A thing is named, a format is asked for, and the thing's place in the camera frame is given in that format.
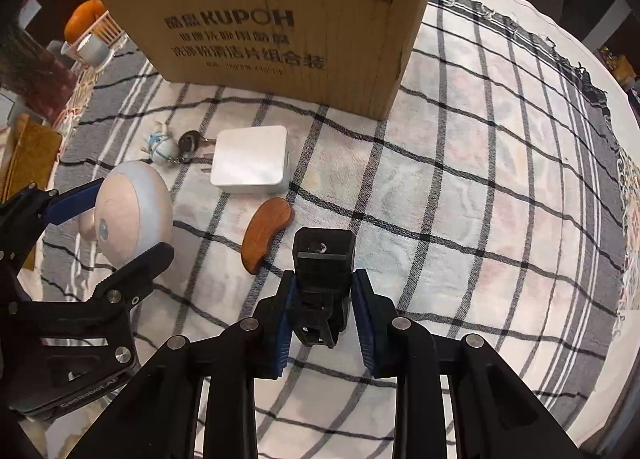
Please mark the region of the grey haired doll head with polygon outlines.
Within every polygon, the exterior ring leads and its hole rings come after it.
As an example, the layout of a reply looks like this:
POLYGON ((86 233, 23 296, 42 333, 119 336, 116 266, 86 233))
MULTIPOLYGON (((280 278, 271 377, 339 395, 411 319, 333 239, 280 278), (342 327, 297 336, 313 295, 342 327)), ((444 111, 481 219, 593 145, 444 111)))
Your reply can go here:
POLYGON ((157 243, 168 243, 172 223, 170 194, 160 173, 149 164, 127 161, 104 178, 96 203, 79 215, 78 229, 119 268, 157 243))

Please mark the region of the black bike light mount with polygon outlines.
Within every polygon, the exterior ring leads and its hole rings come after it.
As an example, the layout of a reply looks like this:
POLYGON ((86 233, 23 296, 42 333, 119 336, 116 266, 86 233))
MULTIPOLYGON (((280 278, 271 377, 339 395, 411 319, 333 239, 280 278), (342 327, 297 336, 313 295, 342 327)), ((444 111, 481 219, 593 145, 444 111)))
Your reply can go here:
POLYGON ((304 227, 296 231, 288 321, 308 347, 332 349, 346 329, 355 241, 349 229, 304 227))

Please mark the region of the brown wooden curved handle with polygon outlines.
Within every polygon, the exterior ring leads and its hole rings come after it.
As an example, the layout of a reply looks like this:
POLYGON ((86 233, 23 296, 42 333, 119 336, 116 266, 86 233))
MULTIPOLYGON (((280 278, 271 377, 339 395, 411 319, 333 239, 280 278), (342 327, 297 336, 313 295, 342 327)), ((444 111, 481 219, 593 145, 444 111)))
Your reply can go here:
POLYGON ((283 198, 265 201, 248 223, 241 245, 241 261, 250 275, 257 275, 268 257, 274 237, 293 222, 292 205, 283 198))

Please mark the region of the white astronaut keychain figure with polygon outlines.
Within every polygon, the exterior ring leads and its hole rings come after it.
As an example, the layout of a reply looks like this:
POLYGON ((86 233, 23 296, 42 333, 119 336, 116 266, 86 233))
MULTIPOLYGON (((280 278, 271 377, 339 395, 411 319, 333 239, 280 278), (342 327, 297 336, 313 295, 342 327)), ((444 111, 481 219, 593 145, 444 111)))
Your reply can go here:
POLYGON ((151 134, 145 138, 142 151, 154 164, 168 166, 179 163, 180 150, 175 138, 163 122, 157 122, 151 134))

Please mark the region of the black key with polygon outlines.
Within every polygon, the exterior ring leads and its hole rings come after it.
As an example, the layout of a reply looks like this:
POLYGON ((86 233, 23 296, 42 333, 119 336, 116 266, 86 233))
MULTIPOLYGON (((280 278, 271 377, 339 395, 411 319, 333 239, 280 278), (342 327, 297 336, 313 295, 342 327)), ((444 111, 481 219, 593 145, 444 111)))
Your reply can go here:
POLYGON ((207 138, 198 130, 188 130, 178 139, 179 162, 186 163, 193 159, 198 149, 215 145, 216 140, 207 138))

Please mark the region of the white power adapter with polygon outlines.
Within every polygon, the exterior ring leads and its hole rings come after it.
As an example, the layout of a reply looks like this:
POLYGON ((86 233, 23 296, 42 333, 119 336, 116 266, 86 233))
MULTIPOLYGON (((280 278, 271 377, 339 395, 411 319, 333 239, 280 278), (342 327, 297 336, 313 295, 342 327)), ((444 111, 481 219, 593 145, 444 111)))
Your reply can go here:
POLYGON ((209 182, 231 194, 281 193, 291 179, 290 140, 282 125, 222 130, 209 182))

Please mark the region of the plaid grey white tablecloth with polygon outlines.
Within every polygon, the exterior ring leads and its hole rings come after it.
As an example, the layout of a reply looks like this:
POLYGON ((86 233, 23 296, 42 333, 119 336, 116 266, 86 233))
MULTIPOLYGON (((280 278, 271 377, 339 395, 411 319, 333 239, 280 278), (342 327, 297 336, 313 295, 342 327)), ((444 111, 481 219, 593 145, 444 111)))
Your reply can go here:
MULTIPOLYGON (((295 231, 350 229, 356 267, 433 335, 479 333, 563 429, 613 340, 625 260, 618 147, 586 71, 474 0, 431 0, 387 120, 220 86, 169 83, 134 44, 107 66, 54 173, 66 191, 128 160, 157 123, 281 125, 294 222, 257 276, 240 257, 265 201, 210 185, 213 148, 159 168, 174 263, 132 312, 144 363, 171 335, 214 337, 276 292, 295 231)), ((292 340, 256 381, 259 458, 390 458, 395 381, 363 367, 352 317, 335 349, 292 340)))

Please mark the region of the white cylinder speaker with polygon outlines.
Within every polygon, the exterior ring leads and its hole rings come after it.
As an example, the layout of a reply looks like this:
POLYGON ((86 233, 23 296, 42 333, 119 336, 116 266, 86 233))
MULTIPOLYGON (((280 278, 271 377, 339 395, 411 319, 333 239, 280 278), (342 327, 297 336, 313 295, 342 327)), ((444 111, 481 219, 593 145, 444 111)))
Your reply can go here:
POLYGON ((113 51, 108 45, 92 33, 78 42, 76 52, 82 62, 96 70, 103 68, 113 58, 113 51))

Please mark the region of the white plastic fruit basket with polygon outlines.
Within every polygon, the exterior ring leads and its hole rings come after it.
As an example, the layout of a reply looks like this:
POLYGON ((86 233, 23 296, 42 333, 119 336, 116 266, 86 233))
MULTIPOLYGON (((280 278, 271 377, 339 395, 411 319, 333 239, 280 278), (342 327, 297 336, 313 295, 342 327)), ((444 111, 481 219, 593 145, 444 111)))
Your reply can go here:
POLYGON ((113 51, 116 43, 125 35, 125 31, 117 24, 111 14, 107 11, 101 18, 96 20, 90 28, 78 38, 74 44, 64 42, 61 47, 61 54, 72 58, 78 62, 84 63, 78 57, 76 46, 78 42, 87 34, 92 33, 98 36, 113 51))

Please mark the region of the orange front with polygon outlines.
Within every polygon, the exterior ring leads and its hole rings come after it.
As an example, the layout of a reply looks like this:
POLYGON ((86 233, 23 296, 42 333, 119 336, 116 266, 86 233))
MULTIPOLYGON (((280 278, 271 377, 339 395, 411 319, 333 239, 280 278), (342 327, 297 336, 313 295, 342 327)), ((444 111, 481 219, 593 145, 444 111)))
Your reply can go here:
POLYGON ((106 8, 102 0, 87 0, 80 4, 66 23, 65 41, 68 44, 74 44, 105 13, 106 8))

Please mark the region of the patterned floral table mat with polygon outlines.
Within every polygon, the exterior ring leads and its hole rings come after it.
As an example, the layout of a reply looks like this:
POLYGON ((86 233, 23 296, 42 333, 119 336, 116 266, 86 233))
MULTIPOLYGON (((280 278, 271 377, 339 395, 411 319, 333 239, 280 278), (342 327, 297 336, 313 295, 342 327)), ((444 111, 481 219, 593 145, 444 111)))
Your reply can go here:
POLYGON ((623 202, 623 230, 626 238, 623 286, 620 289, 618 310, 639 309, 639 251, 640 251, 640 174, 639 167, 623 148, 618 160, 620 197, 623 202))

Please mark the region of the brown cardboard box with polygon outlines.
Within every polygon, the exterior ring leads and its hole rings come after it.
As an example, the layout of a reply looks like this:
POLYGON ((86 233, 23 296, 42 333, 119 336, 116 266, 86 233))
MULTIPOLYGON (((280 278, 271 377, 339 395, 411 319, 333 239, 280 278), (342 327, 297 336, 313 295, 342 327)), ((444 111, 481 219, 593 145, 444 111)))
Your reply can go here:
POLYGON ((383 120, 428 0, 102 0, 169 82, 383 120))

